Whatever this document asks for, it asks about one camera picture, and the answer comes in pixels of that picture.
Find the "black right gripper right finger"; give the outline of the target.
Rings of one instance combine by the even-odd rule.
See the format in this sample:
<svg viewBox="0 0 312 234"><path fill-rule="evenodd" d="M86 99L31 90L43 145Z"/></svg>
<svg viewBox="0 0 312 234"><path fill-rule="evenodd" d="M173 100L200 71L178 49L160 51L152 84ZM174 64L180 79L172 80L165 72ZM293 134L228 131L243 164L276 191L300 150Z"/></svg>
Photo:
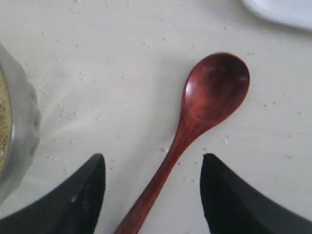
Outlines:
<svg viewBox="0 0 312 234"><path fill-rule="evenodd" d="M212 234L310 234L312 222L275 203L214 154L203 156L200 196Z"/></svg>

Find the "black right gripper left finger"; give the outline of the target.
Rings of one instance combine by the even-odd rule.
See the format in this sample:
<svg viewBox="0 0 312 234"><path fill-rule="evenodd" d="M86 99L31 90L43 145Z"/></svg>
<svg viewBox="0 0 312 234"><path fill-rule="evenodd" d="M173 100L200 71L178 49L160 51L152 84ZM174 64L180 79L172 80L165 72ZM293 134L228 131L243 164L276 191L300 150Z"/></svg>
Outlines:
<svg viewBox="0 0 312 234"><path fill-rule="evenodd" d="M0 220L2 234L92 234L106 187L105 160L94 154L41 199Z"/></svg>

